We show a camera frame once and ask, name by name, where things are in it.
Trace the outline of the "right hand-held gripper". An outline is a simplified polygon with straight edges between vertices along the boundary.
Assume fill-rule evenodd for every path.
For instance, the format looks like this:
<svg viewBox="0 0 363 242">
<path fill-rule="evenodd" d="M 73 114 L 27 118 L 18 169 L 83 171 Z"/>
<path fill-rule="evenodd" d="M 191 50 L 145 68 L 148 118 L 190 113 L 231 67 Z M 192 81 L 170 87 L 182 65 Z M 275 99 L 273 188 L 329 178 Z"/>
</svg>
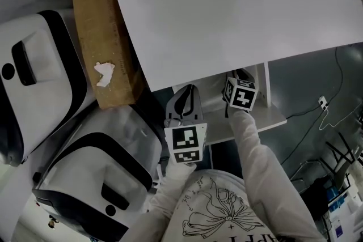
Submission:
<svg viewBox="0 0 363 242">
<path fill-rule="evenodd" d="M 258 88 L 254 77 L 245 69 L 237 69 L 226 76 L 222 99 L 231 108 L 252 111 Z"/>
</svg>

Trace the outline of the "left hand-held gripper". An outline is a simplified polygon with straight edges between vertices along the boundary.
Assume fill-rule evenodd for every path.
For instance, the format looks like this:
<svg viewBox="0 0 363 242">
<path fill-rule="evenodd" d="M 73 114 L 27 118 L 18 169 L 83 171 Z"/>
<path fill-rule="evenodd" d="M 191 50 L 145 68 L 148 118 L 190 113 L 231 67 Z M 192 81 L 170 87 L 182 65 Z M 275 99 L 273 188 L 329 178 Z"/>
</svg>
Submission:
<svg viewBox="0 0 363 242">
<path fill-rule="evenodd" d="M 190 95 L 188 116 L 183 116 Z M 208 124 L 202 115 L 199 90 L 195 85 L 181 88 L 167 103 L 164 121 L 165 139 L 174 163 L 203 160 Z"/>
</svg>

